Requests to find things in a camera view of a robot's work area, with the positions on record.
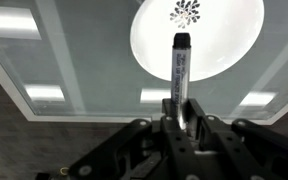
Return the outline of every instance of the bolt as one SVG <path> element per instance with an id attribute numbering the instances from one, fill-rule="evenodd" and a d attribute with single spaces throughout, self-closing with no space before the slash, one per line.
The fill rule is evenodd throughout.
<path id="1" fill-rule="evenodd" d="M 200 180 L 200 178 L 198 178 L 197 176 L 190 174 L 186 176 L 185 180 Z"/>
<path id="2" fill-rule="evenodd" d="M 261 176 L 253 175 L 253 176 L 251 176 L 251 180 L 265 180 L 265 179 L 262 178 Z"/>
<path id="3" fill-rule="evenodd" d="M 81 167 L 78 172 L 81 176 L 87 176 L 92 172 L 92 167 L 89 165 L 85 165 L 85 166 Z"/>
<path id="4" fill-rule="evenodd" d="M 213 116 L 208 116 L 207 118 L 211 121 L 213 121 L 215 119 Z"/>
<path id="5" fill-rule="evenodd" d="M 239 121 L 239 122 L 237 122 L 237 124 L 240 125 L 240 126 L 246 126 L 244 121 Z"/>
<path id="6" fill-rule="evenodd" d="M 141 122 L 140 122 L 140 125 L 141 125 L 141 126 L 145 126 L 146 124 L 147 124 L 147 123 L 146 123 L 145 121 L 141 121 Z"/>

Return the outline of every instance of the marker pen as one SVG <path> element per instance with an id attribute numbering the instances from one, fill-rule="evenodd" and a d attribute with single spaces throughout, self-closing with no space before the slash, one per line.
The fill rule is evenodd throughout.
<path id="1" fill-rule="evenodd" d="M 189 33 L 176 33 L 172 56 L 172 86 L 171 100 L 175 116 L 181 129 L 186 128 L 183 119 L 183 109 L 188 100 L 188 82 L 191 61 L 191 38 Z"/>

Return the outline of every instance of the black mount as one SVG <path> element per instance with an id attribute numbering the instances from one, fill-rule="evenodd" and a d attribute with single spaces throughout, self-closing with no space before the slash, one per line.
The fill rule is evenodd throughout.
<path id="1" fill-rule="evenodd" d="M 161 160 L 143 179 L 288 180 L 288 138 L 245 119 L 227 125 L 206 116 L 195 99 L 183 112 L 184 132 L 172 107 L 170 99 L 163 100 L 160 123 L 136 119 L 126 125 L 73 164 L 71 179 L 132 179 L 134 168 L 159 152 Z M 157 131 L 152 124 L 159 125 Z"/>

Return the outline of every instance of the rectangular ceiling light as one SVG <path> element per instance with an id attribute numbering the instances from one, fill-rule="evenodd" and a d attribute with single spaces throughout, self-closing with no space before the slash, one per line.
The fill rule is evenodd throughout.
<path id="1" fill-rule="evenodd" d="M 240 106 L 266 106 L 275 96 L 274 92 L 251 91 L 240 103 Z"/>
<path id="2" fill-rule="evenodd" d="M 169 89 L 142 89 L 141 103 L 162 103 L 162 99 L 171 98 Z"/>
<path id="3" fill-rule="evenodd" d="M 25 85 L 32 101 L 65 101 L 61 87 L 58 85 Z"/>
<path id="4" fill-rule="evenodd" d="M 29 9 L 0 7 L 0 37 L 41 39 Z"/>

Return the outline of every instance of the black marker cap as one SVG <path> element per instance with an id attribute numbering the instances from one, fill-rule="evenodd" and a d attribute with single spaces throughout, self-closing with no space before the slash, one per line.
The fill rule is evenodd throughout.
<path id="1" fill-rule="evenodd" d="M 191 37 L 189 33 L 176 33 L 174 37 L 174 49 L 191 48 Z"/>

